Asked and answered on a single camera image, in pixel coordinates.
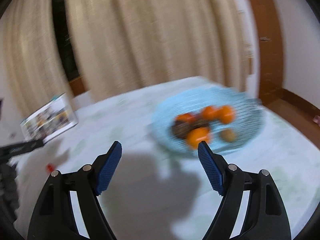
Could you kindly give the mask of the red cherry tomato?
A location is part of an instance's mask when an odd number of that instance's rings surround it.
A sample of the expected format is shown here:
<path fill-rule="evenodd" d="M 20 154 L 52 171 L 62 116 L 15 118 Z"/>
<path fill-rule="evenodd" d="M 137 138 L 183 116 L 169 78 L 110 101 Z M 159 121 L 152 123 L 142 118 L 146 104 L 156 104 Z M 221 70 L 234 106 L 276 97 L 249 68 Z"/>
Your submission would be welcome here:
<path fill-rule="evenodd" d="M 48 165 L 46 165 L 46 170 L 48 173 L 51 173 L 55 170 L 55 168 L 52 164 L 48 164 Z"/>

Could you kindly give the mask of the large mandarin with stem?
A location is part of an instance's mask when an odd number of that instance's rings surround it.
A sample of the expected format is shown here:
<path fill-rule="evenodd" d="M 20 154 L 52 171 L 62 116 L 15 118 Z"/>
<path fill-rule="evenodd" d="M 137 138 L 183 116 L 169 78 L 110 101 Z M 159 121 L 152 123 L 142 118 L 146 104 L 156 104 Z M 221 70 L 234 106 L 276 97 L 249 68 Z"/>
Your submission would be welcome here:
<path fill-rule="evenodd" d="M 199 143 L 205 141 L 206 143 L 210 143 L 210 129 L 208 127 L 200 127 L 193 129 L 190 131 L 186 137 L 186 143 L 193 150 L 198 148 Z"/>

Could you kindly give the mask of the photo collage card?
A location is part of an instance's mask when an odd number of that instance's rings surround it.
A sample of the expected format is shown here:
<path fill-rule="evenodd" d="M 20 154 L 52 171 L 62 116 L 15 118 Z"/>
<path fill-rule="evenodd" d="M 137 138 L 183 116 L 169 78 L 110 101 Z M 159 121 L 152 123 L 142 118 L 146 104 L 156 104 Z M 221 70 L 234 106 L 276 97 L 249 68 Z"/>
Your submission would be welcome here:
<path fill-rule="evenodd" d="M 64 93 L 24 119 L 20 126 L 27 141 L 42 140 L 47 143 L 77 124 L 78 119 Z"/>

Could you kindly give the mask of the smooth orange mandarin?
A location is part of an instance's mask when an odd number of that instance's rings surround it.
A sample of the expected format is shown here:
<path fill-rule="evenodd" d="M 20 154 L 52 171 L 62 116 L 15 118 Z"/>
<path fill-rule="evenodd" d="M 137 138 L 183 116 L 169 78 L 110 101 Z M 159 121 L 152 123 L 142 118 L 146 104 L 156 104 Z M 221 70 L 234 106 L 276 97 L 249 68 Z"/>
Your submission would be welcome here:
<path fill-rule="evenodd" d="M 230 124 L 236 119 L 236 112 L 232 106 L 224 105 L 218 110 L 218 119 L 223 124 Z"/>

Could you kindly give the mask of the small tan longan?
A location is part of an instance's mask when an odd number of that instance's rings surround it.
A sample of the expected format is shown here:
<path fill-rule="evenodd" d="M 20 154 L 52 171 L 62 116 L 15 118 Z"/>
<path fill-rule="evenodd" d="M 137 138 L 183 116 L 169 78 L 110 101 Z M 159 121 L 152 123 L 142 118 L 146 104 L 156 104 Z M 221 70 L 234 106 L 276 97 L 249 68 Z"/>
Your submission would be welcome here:
<path fill-rule="evenodd" d="M 227 128 L 220 132 L 220 137 L 226 142 L 234 142 L 238 136 L 233 129 Z"/>

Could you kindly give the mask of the white cloud pattern tablecloth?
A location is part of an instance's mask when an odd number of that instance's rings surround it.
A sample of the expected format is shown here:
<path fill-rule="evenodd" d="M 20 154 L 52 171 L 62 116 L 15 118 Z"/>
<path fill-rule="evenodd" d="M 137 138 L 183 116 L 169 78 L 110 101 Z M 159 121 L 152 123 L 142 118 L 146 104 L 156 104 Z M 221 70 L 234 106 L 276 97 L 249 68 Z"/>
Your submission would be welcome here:
<path fill-rule="evenodd" d="M 99 196 L 117 239 L 201 239 L 221 202 L 194 155 L 159 146 L 151 135 L 155 107 L 196 87 L 191 77 L 115 96 L 77 111 L 78 124 L 43 148 L 17 159 L 20 206 L 15 228 L 26 237 L 47 164 L 77 171 L 119 141 L 123 154 L 108 189 Z M 242 170 L 270 172 L 279 189 L 295 237 L 319 203 L 319 149 L 284 119 L 263 109 L 263 129 L 226 160 Z"/>

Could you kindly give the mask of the light blue lattice basket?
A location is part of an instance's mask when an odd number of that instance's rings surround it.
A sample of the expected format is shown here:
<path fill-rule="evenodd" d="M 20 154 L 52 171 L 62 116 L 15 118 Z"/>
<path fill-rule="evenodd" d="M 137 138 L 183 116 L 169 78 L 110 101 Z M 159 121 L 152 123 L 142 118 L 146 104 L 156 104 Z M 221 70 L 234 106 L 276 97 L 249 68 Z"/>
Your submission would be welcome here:
<path fill-rule="evenodd" d="M 223 124 L 218 120 L 210 124 L 211 141 L 208 145 L 214 153 L 228 155 L 238 151 L 261 132 L 264 113 L 258 100 L 232 88 L 200 86 L 171 96 L 156 107 L 151 119 L 152 137 L 170 152 L 196 156 L 197 150 L 191 149 L 184 140 L 176 138 L 171 132 L 171 126 L 177 115 L 188 112 L 199 114 L 209 105 L 229 105 L 236 112 L 236 119 L 230 124 Z M 237 133 L 236 141 L 226 142 L 220 137 L 220 132 L 227 128 Z"/>

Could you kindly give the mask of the pink slippers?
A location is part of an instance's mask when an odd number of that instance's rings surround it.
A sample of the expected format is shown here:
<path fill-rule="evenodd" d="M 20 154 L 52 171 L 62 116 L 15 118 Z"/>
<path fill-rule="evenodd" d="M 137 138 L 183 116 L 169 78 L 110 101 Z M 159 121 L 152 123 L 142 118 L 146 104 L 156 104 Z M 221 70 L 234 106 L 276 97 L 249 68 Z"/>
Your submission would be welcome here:
<path fill-rule="evenodd" d="M 316 116 L 313 118 L 313 122 L 316 123 L 318 126 L 320 126 L 320 116 L 319 116 L 319 115 L 316 115 Z"/>

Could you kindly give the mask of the beige curtain panel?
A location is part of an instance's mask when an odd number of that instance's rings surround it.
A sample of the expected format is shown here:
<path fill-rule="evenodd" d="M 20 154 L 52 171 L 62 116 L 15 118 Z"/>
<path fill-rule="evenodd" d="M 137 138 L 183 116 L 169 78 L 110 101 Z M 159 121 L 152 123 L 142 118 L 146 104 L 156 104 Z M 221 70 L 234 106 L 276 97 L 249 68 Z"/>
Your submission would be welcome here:
<path fill-rule="evenodd" d="M 52 0 L 12 0 L 4 14 L 4 66 L 26 118 L 54 96 L 72 92 L 56 44 Z"/>
<path fill-rule="evenodd" d="M 203 76 L 246 89 L 234 0 L 65 0 L 77 67 L 95 101 Z"/>

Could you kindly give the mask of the brown wooden door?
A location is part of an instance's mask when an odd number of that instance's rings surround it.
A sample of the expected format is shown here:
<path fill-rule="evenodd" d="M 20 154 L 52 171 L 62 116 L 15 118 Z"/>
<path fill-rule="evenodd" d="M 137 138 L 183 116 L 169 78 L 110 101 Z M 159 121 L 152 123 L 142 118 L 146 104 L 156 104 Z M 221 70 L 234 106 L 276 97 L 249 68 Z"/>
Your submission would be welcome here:
<path fill-rule="evenodd" d="M 284 51 L 274 0 L 249 0 L 257 26 L 260 53 L 259 99 L 268 105 L 282 96 Z"/>

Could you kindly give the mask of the beige curtain right panel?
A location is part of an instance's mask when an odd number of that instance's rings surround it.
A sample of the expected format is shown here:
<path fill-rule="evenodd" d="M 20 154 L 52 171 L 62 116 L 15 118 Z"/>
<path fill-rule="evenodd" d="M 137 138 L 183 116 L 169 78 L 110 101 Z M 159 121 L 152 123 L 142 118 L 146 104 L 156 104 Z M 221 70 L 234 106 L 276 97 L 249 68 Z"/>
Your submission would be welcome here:
<path fill-rule="evenodd" d="M 77 67 L 95 101 L 203 76 L 246 89 L 234 0 L 65 0 Z"/>

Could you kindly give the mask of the beige curtain left panel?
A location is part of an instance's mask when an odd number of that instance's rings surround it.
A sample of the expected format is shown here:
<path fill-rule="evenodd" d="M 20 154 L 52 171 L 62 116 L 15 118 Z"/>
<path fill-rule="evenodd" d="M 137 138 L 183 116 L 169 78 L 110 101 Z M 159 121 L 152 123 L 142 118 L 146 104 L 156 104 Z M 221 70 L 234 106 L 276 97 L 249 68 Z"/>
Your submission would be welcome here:
<path fill-rule="evenodd" d="M 26 118 L 54 96 L 72 92 L 56 44 L 52 0 L 12 0 L 4 14 L 4 66 Z"/>

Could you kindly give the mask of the dark brown round fruit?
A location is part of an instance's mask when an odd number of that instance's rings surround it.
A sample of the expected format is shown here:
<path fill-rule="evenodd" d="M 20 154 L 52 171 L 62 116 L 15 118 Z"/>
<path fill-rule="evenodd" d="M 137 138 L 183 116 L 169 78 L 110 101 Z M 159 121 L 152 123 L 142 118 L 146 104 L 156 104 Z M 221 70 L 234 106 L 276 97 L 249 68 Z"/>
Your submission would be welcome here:
<path fill-rule="evenodd" d="M 176 120 L 171 126 L 172 134 L 178 139 L 186 139 L 188 133 L 191 131 L 192 125 L 188 122 Z"/>

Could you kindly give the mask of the dark brown oblong fruit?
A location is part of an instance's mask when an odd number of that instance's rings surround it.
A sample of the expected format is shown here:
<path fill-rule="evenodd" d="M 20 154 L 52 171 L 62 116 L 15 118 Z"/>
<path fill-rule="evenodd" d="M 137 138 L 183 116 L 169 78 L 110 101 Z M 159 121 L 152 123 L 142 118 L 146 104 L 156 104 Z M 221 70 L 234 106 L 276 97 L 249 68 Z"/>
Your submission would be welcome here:
<path fill-rule="evenodd" d="M 192 123 L 193 129 L 200 127 L 210 127 L 210 122 L 206 119 L 199 118 Z"/>

